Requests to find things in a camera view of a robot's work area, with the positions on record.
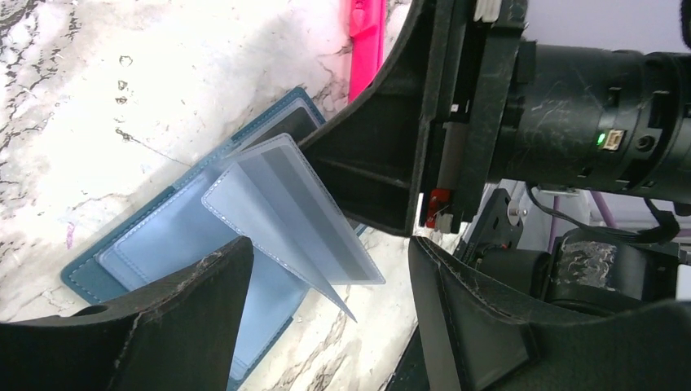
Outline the teal card holder wallet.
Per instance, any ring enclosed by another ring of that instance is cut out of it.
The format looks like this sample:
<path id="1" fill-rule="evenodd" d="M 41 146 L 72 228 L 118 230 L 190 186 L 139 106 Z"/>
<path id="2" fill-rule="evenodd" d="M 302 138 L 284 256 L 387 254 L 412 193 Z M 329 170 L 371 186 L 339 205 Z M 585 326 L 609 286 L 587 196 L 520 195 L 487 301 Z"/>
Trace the teal card holder wallet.
<path id="1" fill-rule="evenodd" d="M 300 87 L 257 118 L 293 105 L 304 105 L 323 118 Z M 261 362 L 310 290 L 342 305 L 337 285 L 385 281 L 359 240 L 362 227 L 346 221 L 298 151 L 298 142 L 280 134 L 238 152 L 248 125 L 60 274 L 77 295 L 100 304 L 187 267 L 241 234 L 249 235 L 254 266 L 230 390 L 237 390 Z"/>

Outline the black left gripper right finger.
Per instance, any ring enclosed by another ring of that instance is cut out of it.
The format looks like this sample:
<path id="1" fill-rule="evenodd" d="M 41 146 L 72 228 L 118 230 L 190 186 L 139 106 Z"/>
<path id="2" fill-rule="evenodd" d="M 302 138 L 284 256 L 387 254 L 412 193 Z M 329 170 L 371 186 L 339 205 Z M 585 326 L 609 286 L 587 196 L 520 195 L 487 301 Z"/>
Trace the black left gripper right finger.
<path id="1" fill-rule="evenodd" d="M 408 248 L 433 390 L 687 390 L 690 304 L 609 317 L 563 309 L 459 262 L 424 237 Z"/>

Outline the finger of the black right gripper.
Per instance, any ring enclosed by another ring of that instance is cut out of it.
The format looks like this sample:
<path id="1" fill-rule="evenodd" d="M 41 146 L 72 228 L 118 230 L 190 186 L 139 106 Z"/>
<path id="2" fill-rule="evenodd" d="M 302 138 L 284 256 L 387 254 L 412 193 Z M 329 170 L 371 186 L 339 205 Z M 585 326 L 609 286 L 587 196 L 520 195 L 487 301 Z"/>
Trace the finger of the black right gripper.
<path id="1" fill-rule="evenodd" d="M 299 143 L 350 219 L 408 236 L 437 116 L 449 32 L 462 1 L 413 1 L 371 85 Z"/>

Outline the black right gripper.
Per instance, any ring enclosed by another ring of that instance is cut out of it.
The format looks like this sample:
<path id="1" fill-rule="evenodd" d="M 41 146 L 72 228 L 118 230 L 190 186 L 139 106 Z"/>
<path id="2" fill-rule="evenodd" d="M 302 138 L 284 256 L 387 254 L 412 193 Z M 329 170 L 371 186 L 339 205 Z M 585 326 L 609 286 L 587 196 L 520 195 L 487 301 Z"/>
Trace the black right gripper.
<path id="1" fill-rule="evenodd" d="M 449 162 L 431 222 L 457 231 L 513 179 L 666 200 L 690 212 L 689 53 L 555 46 L 526 1 L 431 1 L 425 106 Z"/>

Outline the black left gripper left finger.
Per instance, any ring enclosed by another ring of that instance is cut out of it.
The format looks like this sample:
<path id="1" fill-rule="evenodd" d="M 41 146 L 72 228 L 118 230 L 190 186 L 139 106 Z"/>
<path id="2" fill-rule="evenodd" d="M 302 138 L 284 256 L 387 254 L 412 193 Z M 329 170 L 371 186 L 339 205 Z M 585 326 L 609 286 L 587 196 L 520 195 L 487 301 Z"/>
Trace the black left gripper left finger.
<path id="1" fill-rule="evenodd" d="M 69 317 L 1 326 L 4 390 L 224 390 L 253 268 L 239 237 Z"/>

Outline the dark credit card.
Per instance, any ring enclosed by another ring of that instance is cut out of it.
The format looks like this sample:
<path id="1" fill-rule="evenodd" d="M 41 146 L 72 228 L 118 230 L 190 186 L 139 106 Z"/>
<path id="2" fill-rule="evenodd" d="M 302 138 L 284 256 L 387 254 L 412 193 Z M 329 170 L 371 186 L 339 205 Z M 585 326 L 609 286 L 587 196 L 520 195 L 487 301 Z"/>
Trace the dark credit card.
<path id="1" fill-rule="evenodd" d="M 280 134 L 288 134 L 299 142 L 322 124 L 323 118 L 304 105 L 281 108 L 273 114 L 260 116 L 248 125 L 245 128 L 247 134 L 243 134 L 236 150 L 243 151 Z"/>

